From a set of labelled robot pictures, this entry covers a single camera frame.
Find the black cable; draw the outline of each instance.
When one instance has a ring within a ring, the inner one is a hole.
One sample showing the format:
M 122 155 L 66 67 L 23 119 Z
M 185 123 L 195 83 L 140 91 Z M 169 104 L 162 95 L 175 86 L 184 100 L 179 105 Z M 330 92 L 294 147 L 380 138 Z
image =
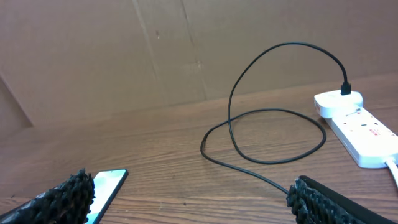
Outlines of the black cable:
M 234 147 L 235 147 L 235 150 L 239 153 L 239 155 L 241 155 L 243 158 L 245 158 L 245 159 L 247 159 L 247 160 L 249 160 L 249 161 L 257 162 L 257 163 L 260 163 L 260 164 L 271 165 L 271 164 L 281 164 L 281 163 L 296 161 L 296 160 L 298 160 L 298 159 L 301 159 L 301 158 L 303 158 L 303 157 L 306 157 L 306 156 L 310 155 L 311 153 L 317 151 L 319 148 L 321 148 L 321 147 L 323 146 L 323 144 L 324 144 L 325 141 L 326 141 L 326 131 L 325 131 L 325 129 L 322 127 L 322 125 L 321 125 L 320 123 L 316 122 L 314 119 L 309 118 L 308 116 L 305 116 L 305 115 L 300 114 L 300 113 L 298 113 L 298 112 L 294 112 L 294 111 L 286 110 L 286 109 L 281 109 L 281 108 L 263 108 L 263 109 L 257 109 L 257 110 L 247 111 L 247 112 L 245 112 L 245 113 L 243 113 L 243 114 L 237 115 L 237 116 L 234 117 L 234 118 L 231 118 L 231 102 L 232 102 L 232 96 L 233 96 L 233 93 L 234 93 L 234 91 L 235 91 L 236 86 L 238 85 L 239 81 L 242 79 L 243 75 L 244 75 L 244 74 L 249 70 L 249 68 L 250 68 L 257 60 L 259 60 L 264 54 L 266 54 L 267 52 L 269 52 L 269 51 L 272 50 L 272 49 L 275 49 L 275 48 L 281 47 L 281 46 L 285 46 L 285 45 L 303 45 L 303 46 L 311 47 L 311 48 L 313 48 L 313 49 L 319 50 L 319 51 L 321 51 L 321 52 L 327 54 L 327 56 L 331 57 L 331 58 L 340 66 L 341 71 L 343 72 L 344 82 L 343 82 L 343 84 L 342 84 L 342 86 L 341 86 L 341 94 L 342 94 L 342 95 L 347 95 L 347 94 L 350 94 L 350 93 L 351 93 L 351 85 L 348 83 L 346 70 L 344 69 L 343 64 L 342 64 L 334 55 L 332 55 L 331 53 L 329 53 L 327 50 L 325 50 L 325 49 L 323 49 L 323 48 L 320 48 L 320 47 L 318 47 L 318 46 L 312 45 L 312 44 L 305 43 L 305 42 L 286 42 L 286 43 L 282 43 L 282 44 L 275 45 L 275 46 L 273 46 L 273 47 L 271 47 L 271 48 L 269 48 L 269 49 L 263 51 L 263 53 L 261 53 L 260 55 L 258 55 L 258 56 L 249 64 L 249 66 L 243 71 L 243 73 L 239 76 L 238 80 L 236 80 L 236 83 L 235 83 L 235 85 L 233 86 L 233 88 L 232 88 L 232 90 L 231 90 L 231 94 L 229 95 L 229 101 L 228 101 L 228 120 L 227 120 L 227 121 L 224 121 L 224 122 L 222 122 L 222 123 L 220 123 L 220 124 L 218 124 L 218 125 L 216 125 L 216 126 L 214 126 L 214 127 L 212 127 L 210 130 L 207 131 L 207 133 L 206 133 L 205 136 L 203 137 L 203 140 L 201 141 L 201 144 L 200 144 L 200 152 L 201 152 L 201 154 L 202 154 L 202 156 L 203 156 L 204 158 L 208 159 L 208 160 L 211 161 L 211 162 L 214 162 L 214 163 L 216 163 L 216 164 L 219 164 L 219 165 L 222 165 L 222 166 L 225 166 L 225 167 L 229 167 L 229 168 L 231 168 L 231 169 L 234 169 L 234 170 L 237 170 L 237 171 L 240 171 L 240 172 L 244 172 L 245 174 L 249 174 L 249 175 L 252 175 L 252 176 L 254 176 L 254 177 L 257 177 L 258 179 L 261 179 L 261 180 L 267 182 L 268 184 L 271 184 L 272 186 L 278 188 L 279 190 L 281 190 L 281 191 L 284 192 L 285 194 L 288 194 L 288 190 L 284 189 L 282 186 L 280 186 L 279 184 L 275 183 L 274 181 L 272 181 L 272 180 L 270 180 L 270 179 L 268 179 L 268 178 L 266 178 L 266 177 L 263 177 L 263 176 L 261 176 L 261 175 L 255 173 L 255 172 L 252 172 L 252 171 L 250 171 L 250 170 L 246 170 L 246 169 L 243 169 L 243 168 L 240 168 L 240 167 L 231 165 L 231 164 L 227 164 L 227 163 L 225 163 L 225 162 L 217 161 L 216 159 L 210 158 L 210 157 L 207 156 L 206 153 L 205 153 L 205 143 L 206 143 L 206 140 L 207 140 L 208 135 L 209 135 L 213 130 L 215 130 L 216 128 L 219 128 L 220 126 L 222 126 L 222 125 L 224 125 L 224 124 L 227 124 L 227 123 L 228 123 L 228 127 L 229 127 L 229 134 L 231 135 L 232 143 L 233 143 L 233 145 L 234 145 Z M 310 121 L 311 123 L 313 123 L 315 126 L 317 126 L 317 127 L 319 128 L 319 130 L 320 130 L 320 131 L 322 132 L 322 134 L 323 134 L 322 140 L 321 140 L 321 142 L 320 142 L 317 146 L 315 146 L 313 149 L 311 149 L 311 150 L 309 150 L 309 151 L 307 151 L 307 152 L 305 152 L 305 153 L 303 153 L 303 154 L 301 154 L 301 155 L 299 155 L 299 156 L 295 156 L 295 157 L 292 157 L 292 158 L 289 158 L 289 159 L 281 159 L 281 160 L 278 160 L 278 161 L 261 161 L 261 160 L 258 160 L 258 159 L 253 159 L 253 158 L 251 158 L 251 157 L 248 157 L 247 155 L 243 154 L 243 152 L 241 152 L 241 150 L 239 149 L 238 145 L 236 144 L 236 141 L 235 141 L 235 138 L 234 138 L 234 134 L 233 134 L 233 131 L 232 131 L 231 122 L 234 121 L 235 119 L 238 119 L 238 118 L 244 116 L 244 115 L 251 114 L 251 113 L 255 113 L 255 112 L 260 112 L 260 111 L 283 111 L 283 112 L 291 113 L 291 114 L 297 115 L 297 116 L 299 116 L 299 117 L 301 117 L 301 118 L 304 118 L 304 119 Z

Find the charging cable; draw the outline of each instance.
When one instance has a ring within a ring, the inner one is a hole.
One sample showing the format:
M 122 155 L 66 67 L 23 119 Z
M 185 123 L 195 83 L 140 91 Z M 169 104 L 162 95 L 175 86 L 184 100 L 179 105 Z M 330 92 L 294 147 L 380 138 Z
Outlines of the charging cable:
M 243 114 L 237 115 L 237 116 L 234 117 L 234 118 L 231 117 L 231 102 L 232 102 L 232 96 L 233 96 L 233 94 L 234 94 L 234 91 L 235 91 L 236 86 L 238 85 L 239 81 L 242 79 L 242 77 L 244 76 L 244 74 L 246 74 L 246 72 L 252 67 L 252 65 L 254 65 L 255 62 L 257 62 L 257 60 L 259 60 L 264 54 L 268 53 L 269 51 L 271 51 L 271 50 L 273 50 L 273 49 L 275 49 L 275 48 L 277 48 L 277 47 L 281 47 L 281 46 L 285 46 L 285 45 L 302 45 L 302 46 L 310 47 L 310 48 L 312 48 L 312 49 L 321 51 L 321 52 L 323 52 L 324 54 L 326 54 L 327 56 L 329 56 L 331 59 L 333 59 L 333 60 L 338 64 L 338 66 L 341 68 L 341 71 L 342 71 L 342 73 L 343 73 L 344 81 L 343 81 L 343 84 L 341 85 L 341 95 L 349 95 L 349 94 L 351 94 L 351 85 L 348 83 L 346 70 L 345 70 L 343 64 L 342 64 L 334 55 L 332 55 L 331 53 L 329 53 L 327 50 L 325 50 L 325 49 L 323 49 L 323 48 L 321 48 L 321 47 L 318 47 L 318 46 L 316 46 L 316 45 L 309 44 L 309 43 L 305 43 L 305 42 L 286 42 L 286 43 L 277 44 L 277 45 L 275 45 L 275 46 L 273 46 L 273 47 L 270 47 L 270 48 L 268 48 L 267 50 L 263 51 L 261 54 L 259 54 L 259 55 L 246 67 L 246 69 L 243 71 L 243 73 L 239 76 L 238 80 L 236 80 L 236 83 L 235 83 L 234 86 L 232 87 L 231 94 L 229 95 L 229 101 L 228 101 L 228 120 L 227 120 L 227 121 L 224 121 L 224 122 L 222 122 L 222 123 L 220 123 L 220 124 L 218 124 L 218 125 L 216 125 L 216 126 L 214 126 L 214 127 L 212 127 L 210 130 L 207 131 L 207 133 L 206 133 L 205 136 L 203 137 L 203 140 L 201 141 L 201 144 L 200 144 L 200 152 L 201 152 L 201 154 L 202 154 L 202 156 L 203 156 L 204 158 L 208 159 L 208 160 L 211 161 L 211 162 L 214 162 L 214 163 L 219 164 L 219 165 L 221 165 L 221 166 L 225 166 L 225 167 L 228 167 L 228 168 L 231 168 L 231 169 L 234 169 L 234 170 L 243 172 L 243 173 L 245 173 L 245 174 L 249 174 L 249 175 L 251 175 L 251 176 L 257 177 L 258 179 L 261 179 L 261 180 L 267 182 L 268 184 L 271 184 L 272 186 L 276 187 L 277 189 L 281 190 L 283 193 L 288 194 L 288 192 L 289 192 L 288 190 L 284 189 L 281 185 L 277 184 L 276 182 L 274 182 L 274 181 L 272 181 L 272 180 L 270 180 L 270 179 L 268 179 L 268 178 L 266 178 L 266 177 L 264 177 L 264 176 L 261 176 L 261 175 L 255 173 L 255 172 L 250 171 L 250 170 L 246 170 L 246 169 L 243 169 L 243 168 L 240 168 L 240 167 L 231 165 L 231 164 L 227 164 L 227 163 L 225 163 L 225 162 L 218 161 L 218 160 L 216 160 L 216 159 L 213 159 L 213 158 L 207 156 L 206 153 L 205 153 L 205 144 L 206 144 L 207 137 L 209 136 L 209 134 L 210 134 L 213 130 L 215 130 L 216 128 L 219 128 L 220 126 L 222 126 L 222 125 L 224 125 L 224 124 L 228 124 L 228 127 L 229 127 L 229 134 L 230 134 L 230 136 L 231 136 L 231 140 L 232 140 L 232 143 L 233 143 L 233 145 L 234 145 L 234 147 L 235 147 L 236 152 L 237 152 L 240 156 L 242 156 L 243 158 L 245 158 L 245 159 L 247 159 L 247 160 L 249 160 L 249 161 L 251 161 L 251 162 L 256 162 L 256 163 L 265 164 L 265 165 L 273 165 L 273 164 L 282 164 L 282 163 L 286 163 L 286 162 L 292 162 L 292 161 L 296 161 L 296 160 L 302 159 L 302 158 L 304 158 L 304 157 L 310 155 L 311 153 L 314 153 L 315 151 L 317 151 L 319 148 L 321 148 L 321 147 L 323 146 L 323 144 L 324 144 L 325 141 L 326 141 L 326 131 L 325 131 L 325 129 L 322 127 L 322 125 L 321 125 L 320 123 L 318 123 L 317 121 L 315 121 L 314 119 L 309 118 L 308 116 L 305 116 L 304 114 L 300 114 L 300 113 L 295 112 L 295 111 L 290 111 L 290 110 L 286 110 L 286 109 L 282 109 L 282 108 L 263 108 L 263 109 L 258 109 L 258 110 L 247 111 L 247 112 L 245 112 L 245 113 L 243 113 Z M 262 161 L 262 160 L 259 160 L 259 159 L 251 158 L 251 157 L 245 155 L 245 154 L 239 149 L 238 145 L 236 144 L 236 141 L 235 141 L 235 138 L 234 138 L 234 134 L 233 134 L 233 130 L 232 130 L 231 122 L 232 122 L 233 120 L 238 119 L 238 118 L 240 118 L 240 117 L 242 117 L 242 116 L 245 116 L 245 115 L 247 115 L 247 114 L 251 114 L 251 113 L 255 113 L 255 112 L 260 112 L 260 111 L 282 111 L 282 112 L 294 114 L 294 115 L 299 116 L 299 117 L 301 117 L 301 118 L 303 118 L 303 119 L 306 119 L 306 120 L 308 120 L 309 122 L 313 123 L 313 124 L 322 132 L 322 135 L 323 135 L 322 140 L 320 141 L 320 143 L 319 143 L 317 146 L 315 146 L 315 147 L 312 148 L 311 150 L 309 150 L 309 151 L 307 151 L 307 152 L 305 152 L 305 153 L 303 153 L 303 154 L 301 154 L 301 155 L 298 155 L 298 156 L 295 156 L 295 157 L 291 157 L 291 158 L 288 158 L 288 159 L 281 159 L 281 160 L 277 160 L 277 161 Z
M 388 166 L 388 168 L 390 168 L 392 177 L 396 181 L 398 187 L 398 167 L 395 163 L 395 160 L 393 158 L 388 158 L 388 160 L 386 161 L 386 165 Z

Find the power plug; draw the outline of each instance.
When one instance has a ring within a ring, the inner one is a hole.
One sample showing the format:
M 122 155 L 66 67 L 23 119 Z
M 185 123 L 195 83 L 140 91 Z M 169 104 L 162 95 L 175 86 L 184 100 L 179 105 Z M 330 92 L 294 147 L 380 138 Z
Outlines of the power plug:
M 398 137 L 363 108 L 360 93 L 340 90 L 314 96 L 315 108 L 362 168 L 389 167 L 398 185 Z

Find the white cord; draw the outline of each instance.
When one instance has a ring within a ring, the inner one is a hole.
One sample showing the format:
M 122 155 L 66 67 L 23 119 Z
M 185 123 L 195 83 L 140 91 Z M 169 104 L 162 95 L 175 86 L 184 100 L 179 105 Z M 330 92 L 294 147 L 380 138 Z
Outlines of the white cord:
M 387 164 L 388 168 L 390 168 L 391 174 L 392 174 L 394 180 L 396 181 L 396 184 L 397 184 L 397 187 L 398 187 L 398 167 L 397 167 L 394 159 L 393 158 L 389 158 L 386 161 L 386 164 Z

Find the black textured object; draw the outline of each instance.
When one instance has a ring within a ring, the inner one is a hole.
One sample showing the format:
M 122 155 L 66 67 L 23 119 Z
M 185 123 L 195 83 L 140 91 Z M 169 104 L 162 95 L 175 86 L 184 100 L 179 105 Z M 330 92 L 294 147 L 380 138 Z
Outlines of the black textured object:
M 306 176 L 290 186 L 286 200 L 297 223 L 394 223 Z
M 85 223 L 94 199 L 91 174 L 79 170 L 77 175 L 35 199 L 0 216 L 1 224 Z

